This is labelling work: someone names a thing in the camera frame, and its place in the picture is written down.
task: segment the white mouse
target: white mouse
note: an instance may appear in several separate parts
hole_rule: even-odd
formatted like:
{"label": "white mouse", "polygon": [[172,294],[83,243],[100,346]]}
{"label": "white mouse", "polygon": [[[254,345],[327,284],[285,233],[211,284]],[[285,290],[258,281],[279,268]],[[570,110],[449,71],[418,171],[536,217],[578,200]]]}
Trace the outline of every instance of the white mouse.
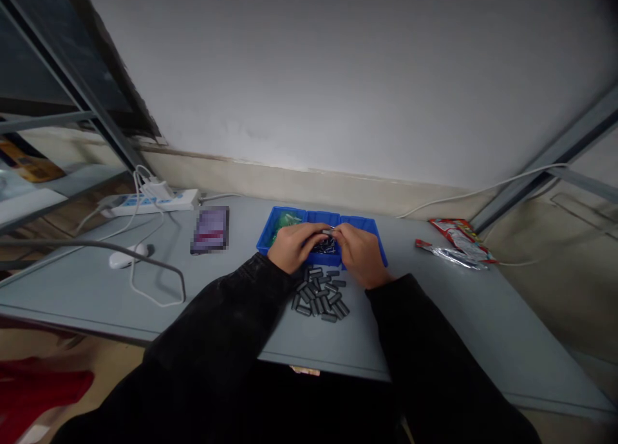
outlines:
{"label": "white mouse", "polygon": [[[137,254],[148,255],[148,247],[145,244],[140,243],[139,245],[133,245],[127,247],[129,251],[135,251]],[[125,268],[131,265],[131,260],[133,258],[120,251],[116,251],[114,254],[109,256],[109,266],[112,269]]]}

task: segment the hand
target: hand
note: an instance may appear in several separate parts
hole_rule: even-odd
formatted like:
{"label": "hand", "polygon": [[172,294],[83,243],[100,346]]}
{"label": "hand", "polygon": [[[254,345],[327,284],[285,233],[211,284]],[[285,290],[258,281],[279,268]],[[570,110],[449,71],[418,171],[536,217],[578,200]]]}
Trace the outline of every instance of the hand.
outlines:
{"label": "hand", "polygon": [[372,290],[393,281],[382,262],[376,235],[343,223],[333,237],[341,247],[344,265],[361,286]]}
{"label": "hand", "polygon": [[329,229],[330,225],[325,223],[302,223],[283,227],[268,250],[268,258],[282,271],[291,275],[307,260],[314,246],[328,238],[319,232]]}

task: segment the smartphone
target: smartphone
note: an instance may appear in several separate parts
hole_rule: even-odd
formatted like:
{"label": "smartphone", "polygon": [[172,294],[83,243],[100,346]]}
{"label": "smartphone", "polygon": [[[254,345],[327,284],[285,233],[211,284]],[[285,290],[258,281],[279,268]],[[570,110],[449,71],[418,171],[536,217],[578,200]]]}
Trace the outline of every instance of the smartphone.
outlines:
{"label": "smartphone", "polygon": [[200,211],[191,243],[191,254],[227,249],[230,208],[215,206]]}

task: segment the black sleeve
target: black sleeve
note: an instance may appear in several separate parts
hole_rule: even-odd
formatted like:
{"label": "black sleeve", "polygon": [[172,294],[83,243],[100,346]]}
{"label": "black sleeve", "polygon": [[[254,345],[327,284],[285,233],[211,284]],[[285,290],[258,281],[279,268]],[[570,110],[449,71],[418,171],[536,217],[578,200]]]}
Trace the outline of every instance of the black sleeve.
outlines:
{"label": "black sleeve", "polygon": [[541,442],[412,275],[366,294],[417,444]]}
{"label": "black sleeve", "polygon": [[53,444],[217,442],[214,433],[225,432],[226,406],[268,340],[293,285],[260,254],[213,281],[103,404],[68,421]]}

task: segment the red chair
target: red chair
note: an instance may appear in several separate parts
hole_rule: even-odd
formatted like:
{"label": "red chair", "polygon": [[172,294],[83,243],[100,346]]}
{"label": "red chair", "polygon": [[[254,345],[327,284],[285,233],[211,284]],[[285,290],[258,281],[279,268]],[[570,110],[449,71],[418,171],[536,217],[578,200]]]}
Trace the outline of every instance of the red chair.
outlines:
{"label": "red chair", "polygon": [[38,361],[0,362],[0,444],[14,444],[43,412],[78,402],[95,377],[90,371],[50,371]]}

